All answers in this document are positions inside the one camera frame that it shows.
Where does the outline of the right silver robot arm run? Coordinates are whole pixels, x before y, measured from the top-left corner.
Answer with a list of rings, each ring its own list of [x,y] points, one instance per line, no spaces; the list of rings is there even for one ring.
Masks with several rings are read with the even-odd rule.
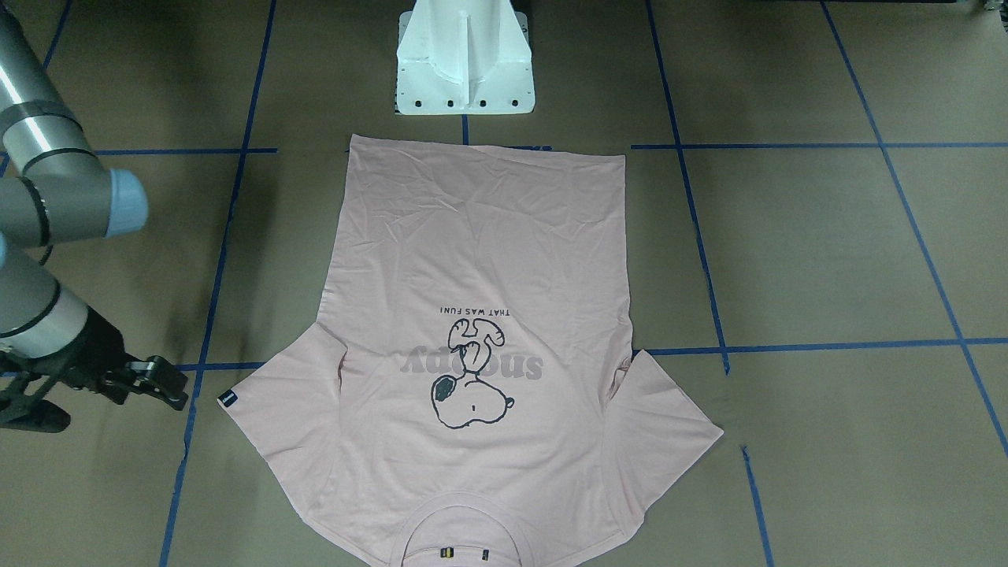
[[[139,231],[149,202],[132,172],[106,168],[7,5],[1,20],[2,370],[15,374],[2,408],[30,409],[62,383],[123,403],[148,395],[181,410],[187,378],[163,358],[128,354],[122,334],[47,272],[30,248]]]

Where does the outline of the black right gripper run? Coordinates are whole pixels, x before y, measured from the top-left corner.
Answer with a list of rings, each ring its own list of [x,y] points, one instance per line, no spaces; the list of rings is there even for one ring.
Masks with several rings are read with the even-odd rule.
[[[169,360],[151,356],[138,360],[128,354],[121,332],[94,309],[85,325],[55,355],[55,380],[73,390],[87,390],[114,403],[130,394],[147,395],[183,410],[188,378]]]

